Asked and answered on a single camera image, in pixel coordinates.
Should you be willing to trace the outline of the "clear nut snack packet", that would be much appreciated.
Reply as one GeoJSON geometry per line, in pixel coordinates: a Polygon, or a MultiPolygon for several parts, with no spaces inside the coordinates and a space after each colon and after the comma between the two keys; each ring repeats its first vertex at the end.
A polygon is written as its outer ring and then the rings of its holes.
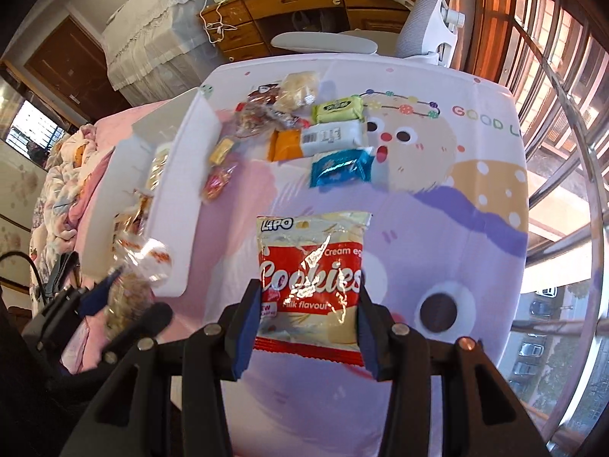
{"type": "Polygon", "coordinates": [[[163,285],[171,269],[171,255],[161,241],[125,231],[116,236],[112,271],[119,275],[110,287],[105,309],[108,340],[142,317],[153,303],[153,287],[163,285]]]}

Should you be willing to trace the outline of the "white plastic storage bin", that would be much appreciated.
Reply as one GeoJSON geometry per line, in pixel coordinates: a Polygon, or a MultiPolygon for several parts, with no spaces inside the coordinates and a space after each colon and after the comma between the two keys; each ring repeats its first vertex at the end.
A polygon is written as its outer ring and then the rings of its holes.
{"type": "Polygon", "coordinates": [[[81,271],[101,280],[112,266],[113,220],[136,203],[135,192],[150,178],[163,147],[168,158],[152,190],[152,207],[143,237],[165,244],[171,258],[167,280],[153,290],[158,297],[179,297],[188,283],[200,192],[210,172],[209,157],[222,124],[203,88],[169,100],[135,122],[132,134],[113,151],[89,204],[90,220],[80,252],[81,271]]]}

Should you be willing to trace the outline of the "red Cookies snack bag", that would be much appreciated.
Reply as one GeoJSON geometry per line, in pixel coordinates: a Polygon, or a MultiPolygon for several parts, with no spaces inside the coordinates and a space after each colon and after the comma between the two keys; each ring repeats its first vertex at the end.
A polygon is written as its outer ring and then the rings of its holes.
{"type": "Polygon", "coordinates": [[[361,366],[356,317],[367,211],[259,217],[254,348],[361,366]]]}

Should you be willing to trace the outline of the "small red candy packet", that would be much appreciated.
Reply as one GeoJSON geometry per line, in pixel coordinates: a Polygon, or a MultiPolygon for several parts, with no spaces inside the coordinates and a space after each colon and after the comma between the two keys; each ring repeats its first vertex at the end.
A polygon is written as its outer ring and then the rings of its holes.
{"type": "Polygon", "coordinates": [[[229,184],[238,163],[226,163],[214,166],[203,185],[201,197],[205,203],[216,200],[229,184]]]}

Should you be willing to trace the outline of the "small yellow candy packet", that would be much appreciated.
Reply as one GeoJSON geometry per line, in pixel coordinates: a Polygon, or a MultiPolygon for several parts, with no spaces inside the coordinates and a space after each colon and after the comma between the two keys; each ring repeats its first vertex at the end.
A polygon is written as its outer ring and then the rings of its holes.
{"type": "Polygon", "coordinates": [[[234,147],[234,145],[235,141],[231,137],[222,137],[220,141],[218,141],[218,143],[216,144],[216,147],[213,148],[212,154],[210,154],[210,165],[221,165],[232,150],[232,147],[234,147]]]}

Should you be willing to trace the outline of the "orange snack packet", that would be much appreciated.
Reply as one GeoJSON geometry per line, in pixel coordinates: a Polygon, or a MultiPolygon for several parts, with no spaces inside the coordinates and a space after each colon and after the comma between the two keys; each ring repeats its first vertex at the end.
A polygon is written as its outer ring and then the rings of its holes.
{"type": "Polygon", "coordinates": [[[274,130],[269,142],[267,160],[281,162],[303,158],[303,149],[300,145],[301,130],[274,130]]]}

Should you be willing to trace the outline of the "dark red snack packet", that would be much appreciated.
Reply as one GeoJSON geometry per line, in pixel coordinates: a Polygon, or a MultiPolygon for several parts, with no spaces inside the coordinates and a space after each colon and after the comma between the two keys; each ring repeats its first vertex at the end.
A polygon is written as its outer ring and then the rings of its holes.
{"type": "Polygon", "coordinates": [[[306,119],[274,108],[280,91],[280,85],[277,83],[265,84],[251,92],[246,101],[238,103],[235,109],[234,130],[237,138],[254,137],[267,131],[299,130],[310,127],[306,119]]]}

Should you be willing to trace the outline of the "blue foil snack packet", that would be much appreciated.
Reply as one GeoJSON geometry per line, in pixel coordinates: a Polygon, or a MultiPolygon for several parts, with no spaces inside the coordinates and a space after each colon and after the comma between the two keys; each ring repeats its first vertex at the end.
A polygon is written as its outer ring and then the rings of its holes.
{"type": "Polygon", "coordinates": [[[336,184],[371,180],[375,161],[372,147],[354,147],[315,155],[311,165],[310,187],[321,188],[336,184]]]}

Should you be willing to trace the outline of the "white barcode snack packet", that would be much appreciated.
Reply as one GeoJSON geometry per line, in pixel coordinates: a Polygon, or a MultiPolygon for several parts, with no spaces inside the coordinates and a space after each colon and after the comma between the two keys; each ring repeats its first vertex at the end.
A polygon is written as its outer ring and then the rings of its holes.
{"type": "Polygon", "coordinates": [[[305,157],[368,146],[367,130],[360,120],[322,123],[303,129],[299,147],[305,157]]]}

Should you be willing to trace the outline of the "pale biscuit clear packet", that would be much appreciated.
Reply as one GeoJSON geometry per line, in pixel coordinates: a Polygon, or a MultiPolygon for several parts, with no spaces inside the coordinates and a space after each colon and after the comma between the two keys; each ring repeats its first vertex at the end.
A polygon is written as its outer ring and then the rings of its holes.
{"type": "Polygon", "coordinates": [[[310,106],[318,96],[320,75],[316,71],[290,73],[285,77],[274,102],[279,112],[295,112],[310,106]]]}

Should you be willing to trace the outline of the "green snack packet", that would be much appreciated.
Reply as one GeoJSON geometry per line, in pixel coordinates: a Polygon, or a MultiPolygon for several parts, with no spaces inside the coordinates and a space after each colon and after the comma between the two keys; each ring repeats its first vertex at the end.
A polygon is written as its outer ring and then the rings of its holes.
{"type": "Polygon", "coordinates": [[[352,95],[324,102],[313,107],[312,119],[315,124],[345,122],[363,119],[363,100],[352,95]]]}

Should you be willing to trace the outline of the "yellow-brown snack bag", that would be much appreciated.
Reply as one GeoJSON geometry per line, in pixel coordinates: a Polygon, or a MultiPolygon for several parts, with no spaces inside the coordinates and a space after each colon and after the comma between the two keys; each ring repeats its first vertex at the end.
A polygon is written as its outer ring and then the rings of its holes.
{"type": "Polygon", "coordinates": [[[122,234],[134,234],[142,236],[145,233],[145,225],[150,215],[154,193],[160,184],[160,179],[166,166],[172,142],[159,144],[155,156],[145,179],[145,186],[133,191],[136,196],[135,204],[116,214],[113,219],[113,246],[122,234]]]}

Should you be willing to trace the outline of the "floral crumpled quilt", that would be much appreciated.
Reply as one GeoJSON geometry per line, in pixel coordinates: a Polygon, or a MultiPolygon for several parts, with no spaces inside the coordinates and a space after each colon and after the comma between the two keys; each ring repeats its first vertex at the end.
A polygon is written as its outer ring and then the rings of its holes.
{"type": "Polygon", "coordinates": [[[77,223],[70,221],[69,211],[81,198],[86,183],[83,168],[96,152],[96,127],[86,124],[60,139],[45,163],[46,177],[34,206],[29,244],[42,285],[48,282],[58,258],[74,250],[77,223]]]}

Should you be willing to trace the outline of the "cartoon print tablecloth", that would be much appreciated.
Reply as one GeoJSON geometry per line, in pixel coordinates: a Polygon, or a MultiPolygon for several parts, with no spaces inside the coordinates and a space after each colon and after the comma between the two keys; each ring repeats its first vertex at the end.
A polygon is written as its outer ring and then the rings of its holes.
{"type": "Polygon", "coordinates": [[[363,101],[373,178],[313,188],[308,160],[271,163],[265,138],[245,142],[234,178],[200,210],[168,337],[189,335],[241,299],[257,275],[258,217],[367,211],[362,257],[371,299],[431,339],[471,336],[499,360],[528,243],[528,176],[509,92],[439,66],[337,55],[224,65],[201,90],[227,121],[259,87],[309,70],[320,74],[320,102],[363,101]]]}

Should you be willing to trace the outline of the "white lace covered cabinet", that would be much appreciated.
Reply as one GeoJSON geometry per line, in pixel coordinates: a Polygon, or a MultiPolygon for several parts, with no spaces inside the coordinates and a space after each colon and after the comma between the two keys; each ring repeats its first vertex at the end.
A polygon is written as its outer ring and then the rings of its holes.
{"type": "Polygon", "coordinates": [[[200,19],[206,0],[127,0],[102,33],[107,76],[132,106],[201,85],[225,62],[200,19]]]}

